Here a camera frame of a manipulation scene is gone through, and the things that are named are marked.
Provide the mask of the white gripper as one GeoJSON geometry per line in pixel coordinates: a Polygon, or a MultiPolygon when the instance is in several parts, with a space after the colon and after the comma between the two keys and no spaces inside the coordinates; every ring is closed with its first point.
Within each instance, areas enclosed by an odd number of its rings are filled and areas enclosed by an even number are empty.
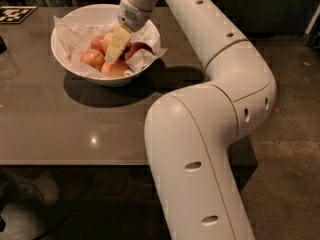
{"type": "Polygon", "coordinates": [[[121,0],[117,25],[111,35],[111,41],[105,53],[105,60],[114,64],[127,47],[132,32],[144,27],[151,15],[149,0],[121,0]]]}

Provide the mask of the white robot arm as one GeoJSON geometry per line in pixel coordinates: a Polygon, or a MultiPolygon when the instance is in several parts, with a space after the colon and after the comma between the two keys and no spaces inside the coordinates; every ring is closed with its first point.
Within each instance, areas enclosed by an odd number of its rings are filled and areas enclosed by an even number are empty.
{"type": "MultiPolygon", "coordinates": [[[[118,27],[140,30],[158,0],[121,0],[118,27]]],[[[228,148],[257,129],[276,99],[260,53],[211,0],[165,0],[208,80],[150,107],[147,157],[172,240],[255,240],[228,148]]]]}

